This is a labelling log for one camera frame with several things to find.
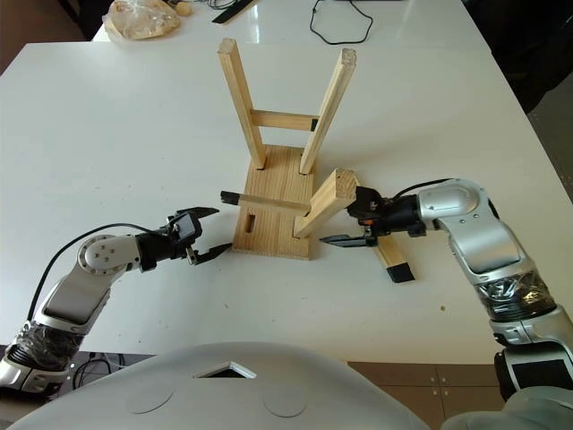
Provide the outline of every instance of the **cabinet door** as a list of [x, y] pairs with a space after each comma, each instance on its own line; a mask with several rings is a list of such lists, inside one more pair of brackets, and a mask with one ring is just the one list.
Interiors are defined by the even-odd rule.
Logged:
[[504, 405], [497, 387], [442, 387], [441, 398], [446, 418], [464, 412], [501, 410]]
[[437, 385], [434, 365], [406, 365], [400, 363], [363, 363], [350, 361], [348, 365], [366, 379], [379, 386], [407, 385], [430, 387]]
[[381, 386], [387, 394], [404, 404], [432, 430], [438, 430], [444, 422], [440, 389], [433, 387]]

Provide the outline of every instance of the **rectangular slot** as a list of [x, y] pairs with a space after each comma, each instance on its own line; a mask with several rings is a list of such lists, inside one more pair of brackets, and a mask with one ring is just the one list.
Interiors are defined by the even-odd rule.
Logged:
[[222, 365], [217, 365], [211, 367], [200, 374], [196, 374], [193, 378], [246, 378], [254, 379], [257, 374], [250, 369], [247, 369], [243, 365], [239, 365], [234, 361], [229, 361], [223, 363]]
[[246, 223], [244, 224], [245, 233], [252, 233], [252, 230], [254, 229], [254, 219], [255, 216], [251, 213], [247, 215]]

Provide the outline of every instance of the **white tabletop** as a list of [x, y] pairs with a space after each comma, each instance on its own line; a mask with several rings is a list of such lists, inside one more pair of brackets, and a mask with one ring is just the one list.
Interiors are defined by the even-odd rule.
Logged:
[[[308, 44], [327, 46], [309, 31], [314, 0], [259, 0], [225, 25], [212, 23], [220, 14], [205, 4], [192, 2], [194, 14], [164, 40]], [[374, 24], [361, 47], [467, 47], [488, 49], [461, 0], [403, 0], [355, 4], [370, 14]], [[348, 2], [326, 0], [317, 7], [314, 28], [331, 41], [361, 39], [368, 20]], [[109, 41], [103, 27], [96, 41]]]
[[[238, 210], [218, 195], [243, 190], [249, 156], [217, 48], [28, 45], [0, 78], [0, 342], [20, 327], [54, 252], [84, 231], [116, 221], [157, 228], [176, 209], [205, 205], [221, 213], [204, 220], [199, 249], [233, 237]], [[256, 108], [318, 112], [336, 53], [240, 48]], [[440, 177], [475, 180], [573, 310], [573, 208], [491, 56], [395, 47], [357, 56], [317, 183], [333, 168], [354, 169], [386, 195]], [[263, 131], [269, 144], [306, 140], [305, 132]], [[316, 237], [357, 232], [340, 213]], [[393, 284], [371, 250], [316, 237], [310, 262], [229, 252], [198, 267], [163, 262], [128, 273], [83, 347], [159, 353], [269, 340], [353, 360], [491, 363], [500, 346], [445, 235], [395, 236], [416, 282]], [[48, 286], [72, 268], [75, 252], [62, 256]]]

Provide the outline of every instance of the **wooden dowel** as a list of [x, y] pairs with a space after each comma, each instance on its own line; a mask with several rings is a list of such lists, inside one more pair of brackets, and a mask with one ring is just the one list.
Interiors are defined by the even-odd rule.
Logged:
[[262, 146], [261, 132], [251, 119], [251, 94], [249, 94], [247, 80], [244, 77], [239, 48], [234, 39], [223, 39], [218, 48], [218, 58], [223, 67], [225, 79], [227, 79], [241, 128], [243, 128], [252, 163], [256, 168], [264, 168], [266, 155]]
[[310, 203], [284, 202], [282, 200], [267, 199], [256, 195], [230, 193], [229, 191], [221, 191], [221, 201], [227, 204], [264, 209], [266, 211], [280, 212], [288, 215], [304, 216], [311, 210]]
[[319, 121], [312, 132], [311, 137], [306, 143], [304, 148], [303, 157], [301, 159], [300, 173], [306, 175], [311, 171], [312, 164], [316, 160], [316, 156], [321, 150], [322, 141], [329, 130], [330, 123], [336, 114], [340, 100], [344, 95], [344, 91], [350, 82], [352, 73], [356, 67], [356, 51], [353, 49], [344, 48], [340, 52], [337, 65], [334, 68], [334, 73], [330, 79], [329, 87], [324, 95], [322, 101], [321, 111], [319, 113]]
[[288, 128], [311, 132], [318, 123], [318, 116], [272, 112], [270, 110], [252, 110], [252, 122], [259, 127]]

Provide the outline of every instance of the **black cable on table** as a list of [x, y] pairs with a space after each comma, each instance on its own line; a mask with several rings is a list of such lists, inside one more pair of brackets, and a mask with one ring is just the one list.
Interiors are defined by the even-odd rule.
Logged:
[[408, 188], [404, 188], [402, 191], [400, 191], [394, 197], [392, 197], [392, 200], [396, 200], [398, 197], [402, 196], [403, 194], [406, 194], [407, 192], [415, 190], [417, 188], [422, 188], [423, 186], [428, 186], [428, 185], [441, 184], [442, 182], [449, 181], [450, 179], [451, 179], [450, 177], [447, 177], [445, 179], [436, 179], [434, 181], [422, 182], [420, 184], [409, 186]]
[[218, 0], [193, 0], [195, 3], [205, 3], [208, 7], [215, 11], [224, 11], [228, 9], [233, 4], [237, 3], [239, 0], [227, 0], [226, 3], [219, 4]]
[[314, 4], [314, 6], [312, 7], [312, 13], [311, 13], [311, 23], [309, 24], [309, 29], [311, 30], [311, 32], [313, 32], [314, 34], [316, 34], [319, 38], [322, 39], [322, 41], [324, 41], [324, 43], [327, 43], [329, 45], [357, 45], [359, 43], [364, 42], [365, 40], [368, 39], [368, 35], [370, 34], [370, 28], [372, 27], [372, 25], [374, 24], [374, 19], [370, 16], [367, 15], [366, 13], [362, 12], [360, 9], [358, 9], [358, 7], [356, 7], [355, 3], [352, 0], [348, 0], [348, 2], [350, 3], [350, 5], [352, 7], [354, 7], [356, 9], [356, 11], [358, 13], [360, 13], [364, 18], [367, 18], [368, 20], [370, 20], [370, 24], [368, 24], [368, 28], [366, 29], [366, 33], [364, 34], [364, 37], [361, 38], [360, 40], [347, 40], [347, 41], [340, 41], [340, 42], [331, 42], [330, 40], [327, 40], [324, 36], [322, 36], [317, 30], [315, 30], [312, 27], [312, 24], [314, 23], [314, 15], [318, 12], [317, 6], [320, 2], [322, 2], [323, 0], [316, 0], [316, 3]]
[[83, 385], [83, 378], [85, 377], [85, 372], [86, 372], [86, 369], [88, 368], [88, 366], [96, 364], [96, 363], [105, 363], [107, 366], [107, 374], [111, 374], [111, 365], [109, 365], [109, 363], [107, 362], [107, 360], [105, 360], [105, 358], [89, 359], [84, 364], [80, 365], [76, 369], [75, 373], [73, 374], [72, 388], [74, 390], [77, 388], [80, 388]]

